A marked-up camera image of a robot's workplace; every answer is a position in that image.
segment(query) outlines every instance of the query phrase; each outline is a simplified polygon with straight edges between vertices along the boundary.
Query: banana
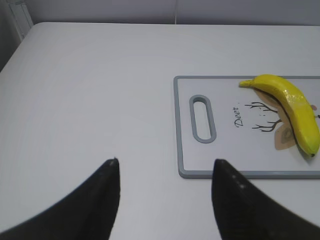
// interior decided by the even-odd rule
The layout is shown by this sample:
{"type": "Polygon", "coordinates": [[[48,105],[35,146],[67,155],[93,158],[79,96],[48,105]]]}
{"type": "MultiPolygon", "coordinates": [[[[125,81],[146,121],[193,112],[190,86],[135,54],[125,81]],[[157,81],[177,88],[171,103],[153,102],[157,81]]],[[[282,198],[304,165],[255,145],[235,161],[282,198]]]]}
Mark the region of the banana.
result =
{"type": "Polygon", "coordinates": [[[308,156],[315,156],[320,146],[319,128],[309,102],[296,86],[283,77],[264,74],[241,81],[239,87],[256,88],[274,96],[287,113],[300,148],[308,156]]]}

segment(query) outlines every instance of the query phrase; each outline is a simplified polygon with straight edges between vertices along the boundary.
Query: cutting board handle hole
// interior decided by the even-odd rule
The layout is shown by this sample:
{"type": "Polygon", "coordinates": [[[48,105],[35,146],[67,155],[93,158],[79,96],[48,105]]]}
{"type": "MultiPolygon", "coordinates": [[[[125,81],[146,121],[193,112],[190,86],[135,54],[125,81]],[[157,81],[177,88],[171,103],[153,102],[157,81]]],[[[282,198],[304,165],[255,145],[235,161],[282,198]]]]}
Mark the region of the cutting board handle hole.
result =
{"type": "Polygon", "coordinates": [[[203,144],[212,143],[217,134],[210,100],[203,95],[194,95],[189,104],[193,137],[203,144]]]}
{"type": "Polygon", "coordinates": [[[196,132],[201,139],[211,138],[209,121],[207,116],[207,107],[202,101],[196,101],[193,104],[196,132]]]}

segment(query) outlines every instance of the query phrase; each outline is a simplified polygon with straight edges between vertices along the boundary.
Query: cutting board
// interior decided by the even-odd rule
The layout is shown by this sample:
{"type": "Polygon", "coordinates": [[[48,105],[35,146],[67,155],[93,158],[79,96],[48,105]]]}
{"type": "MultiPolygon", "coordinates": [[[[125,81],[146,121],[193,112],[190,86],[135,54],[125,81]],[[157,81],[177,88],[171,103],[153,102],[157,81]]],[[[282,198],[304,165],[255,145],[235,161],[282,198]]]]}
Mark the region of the cutting board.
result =
{"type": "MultiPolygon", "coordinates": [[[[320,153],[308,158],[274,98],[238,83],[254,76],[177,76],[174,103],[178,172],[211,178],[226,159],[250,179],[320,179],[320,153]]],[[[285,76],[320,114],[320,76],[285,76]]]]}

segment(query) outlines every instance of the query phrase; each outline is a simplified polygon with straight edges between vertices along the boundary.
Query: table surface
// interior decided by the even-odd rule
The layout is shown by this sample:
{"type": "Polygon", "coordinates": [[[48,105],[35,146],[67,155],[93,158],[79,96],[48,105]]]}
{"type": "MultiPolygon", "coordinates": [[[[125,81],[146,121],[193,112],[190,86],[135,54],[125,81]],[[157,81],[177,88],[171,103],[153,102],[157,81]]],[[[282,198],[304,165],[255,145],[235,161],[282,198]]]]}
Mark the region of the table surface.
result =
{"type": "MultiPolygon", "coordinates": [[[[178,175],[178,75],[320,76],[320,27],[40,23],[0,73],[0,231],[118,157],[111,240],[219,240],[211,181],[178,175]]],[[[320,180],[254,180],[320,225],[320,180]]]]}

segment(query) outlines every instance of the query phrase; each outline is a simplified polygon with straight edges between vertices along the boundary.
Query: banana tip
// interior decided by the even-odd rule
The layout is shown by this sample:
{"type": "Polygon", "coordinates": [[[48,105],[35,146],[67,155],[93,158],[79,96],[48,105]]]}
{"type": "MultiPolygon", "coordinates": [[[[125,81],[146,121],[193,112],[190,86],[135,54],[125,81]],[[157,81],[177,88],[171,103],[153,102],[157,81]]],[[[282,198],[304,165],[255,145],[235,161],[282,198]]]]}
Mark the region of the banana tip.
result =
{"type": "Polygon", "coordinates": [[[241,81],[239,82],[239,87],[251,87],[252,82],[252,80],[241,81]]]}

